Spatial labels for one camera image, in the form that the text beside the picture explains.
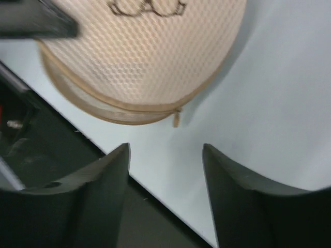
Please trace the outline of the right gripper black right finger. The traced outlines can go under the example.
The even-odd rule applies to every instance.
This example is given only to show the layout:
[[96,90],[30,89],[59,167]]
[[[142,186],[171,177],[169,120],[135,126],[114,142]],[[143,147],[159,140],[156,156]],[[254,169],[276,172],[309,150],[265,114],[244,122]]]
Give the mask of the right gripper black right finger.
[[330,188],[278,183],[210,144],[202,160],[220,247],[330,247]]

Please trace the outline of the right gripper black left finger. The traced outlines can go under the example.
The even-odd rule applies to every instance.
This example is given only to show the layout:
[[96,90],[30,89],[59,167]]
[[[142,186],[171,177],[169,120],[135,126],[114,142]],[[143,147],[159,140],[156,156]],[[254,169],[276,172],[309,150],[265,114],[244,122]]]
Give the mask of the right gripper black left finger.
[[130,145],[42,187],[1,190],[1,247],[116,247]]

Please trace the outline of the beige mesh laundry bag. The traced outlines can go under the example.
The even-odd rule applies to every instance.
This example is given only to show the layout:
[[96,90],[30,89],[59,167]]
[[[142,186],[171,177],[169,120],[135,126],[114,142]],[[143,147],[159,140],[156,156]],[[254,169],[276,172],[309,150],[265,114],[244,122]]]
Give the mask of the beige mesh laundry bag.
[[99,119],[145,125],[174,116],[219,73],[246,1],[57,1],[78,22],[41,39],[44,69],[72,104]]

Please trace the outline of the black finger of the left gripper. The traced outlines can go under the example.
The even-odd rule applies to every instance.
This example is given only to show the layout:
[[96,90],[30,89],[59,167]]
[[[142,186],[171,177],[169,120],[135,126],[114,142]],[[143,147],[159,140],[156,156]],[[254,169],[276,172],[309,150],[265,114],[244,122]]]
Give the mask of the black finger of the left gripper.
[[1,1],[1,39],[74,38],[77,21],[53,1]]

